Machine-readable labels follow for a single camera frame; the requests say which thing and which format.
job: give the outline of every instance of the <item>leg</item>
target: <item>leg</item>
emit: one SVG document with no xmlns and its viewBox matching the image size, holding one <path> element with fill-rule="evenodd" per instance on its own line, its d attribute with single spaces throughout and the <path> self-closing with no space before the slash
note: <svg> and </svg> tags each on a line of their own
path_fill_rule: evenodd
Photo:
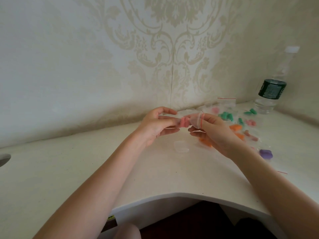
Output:
<svg viewBox="0 0 319 239">
<path fill-rule="evenodd" d="M 141 234 L 135 225 L 126 223 L 119 227 L 114 239 L 141 239 Z"/>
</svg>

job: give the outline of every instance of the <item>wall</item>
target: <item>wall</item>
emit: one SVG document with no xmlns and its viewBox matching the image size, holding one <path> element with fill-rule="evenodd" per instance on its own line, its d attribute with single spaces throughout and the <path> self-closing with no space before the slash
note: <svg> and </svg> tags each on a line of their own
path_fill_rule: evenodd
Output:
<svg viewBox="0 0 319 239">
<path fill-rule="evenodd" d="M 319 118 L 318 0 L 0 0 L 0 147 L 255 97 L 301 46 L 282 106 Z"/>
</svg>

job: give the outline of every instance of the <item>right hand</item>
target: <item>right hand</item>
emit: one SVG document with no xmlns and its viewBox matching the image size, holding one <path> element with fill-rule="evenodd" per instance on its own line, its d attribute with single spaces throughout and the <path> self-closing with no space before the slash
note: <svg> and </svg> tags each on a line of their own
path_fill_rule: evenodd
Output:
<svg viewBox="0 0 319 239">
<path fill-rule="evenodd" d="M 216 150 L 228 158 L 235 145 L 244 144 L 220 117 L 208 113 L 204 114 L 201 129 L 192 126 L 188 131 L 194 137 L 208 140 Z"/>
</svg>

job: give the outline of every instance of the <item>left hand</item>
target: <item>left hand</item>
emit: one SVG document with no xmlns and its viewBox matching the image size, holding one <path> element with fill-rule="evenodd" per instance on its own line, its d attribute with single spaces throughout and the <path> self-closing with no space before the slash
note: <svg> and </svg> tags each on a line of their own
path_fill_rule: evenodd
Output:
<svg viewBox="0 0 319 239">
<path fill-rule="evenodd" d="M 145 138 L 146 146 L 151 145 L 154 140 L 162 135 L 172 134 L 179 131 L 181 121 L 179 118 L 159 116 L 163 112 L 176 115 L 177 111 L 167 108 L 158 107 L 151 110 L 144 117 L 143 121 L 136 129 L 136 132 L 140 132 L 142 137 Z"/>
</svg>

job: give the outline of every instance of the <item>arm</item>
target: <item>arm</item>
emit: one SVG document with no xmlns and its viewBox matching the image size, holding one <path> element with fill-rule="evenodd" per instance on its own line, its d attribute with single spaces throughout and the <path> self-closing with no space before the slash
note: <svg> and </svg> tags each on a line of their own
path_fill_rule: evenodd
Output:
<svg viewBox="0 0 319 239">
<path fill-rule="evenodd" d="M 316 202 L 235 136 L 219 117 L 205 114 L 200 130 L 189 129 L 192 136 L 209 140 L 239 167 L 287 235 L 291 238 L 319 237 L 319 206 Z"/>
<path fill-rule="evenodd" d="M 34 239 L 97 238 L 126 178 L 146 146 L 161 135 L 178 132 L 178 119 L 159 114 L 177 112 L 160 107 L 150 111 L 141 125 L 49 218 Z"/>
</svg>

